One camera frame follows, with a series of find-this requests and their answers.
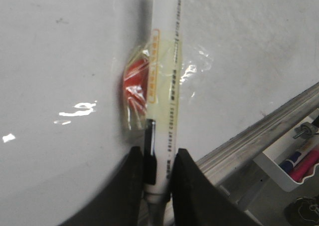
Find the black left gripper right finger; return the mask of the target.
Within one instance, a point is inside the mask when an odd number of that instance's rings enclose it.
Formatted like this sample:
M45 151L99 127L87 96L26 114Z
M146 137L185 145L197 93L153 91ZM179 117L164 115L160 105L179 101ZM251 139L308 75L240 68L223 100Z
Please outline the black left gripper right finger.
M256 226L207 179L187 149L176 155L170 190L176 226Z

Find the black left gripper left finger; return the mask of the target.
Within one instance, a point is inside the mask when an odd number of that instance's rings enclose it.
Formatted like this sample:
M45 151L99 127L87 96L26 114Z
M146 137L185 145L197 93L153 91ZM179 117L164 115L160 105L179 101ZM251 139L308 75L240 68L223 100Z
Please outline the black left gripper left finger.
M134 146L107 185L62 226L136 226L143 188L143 155Z

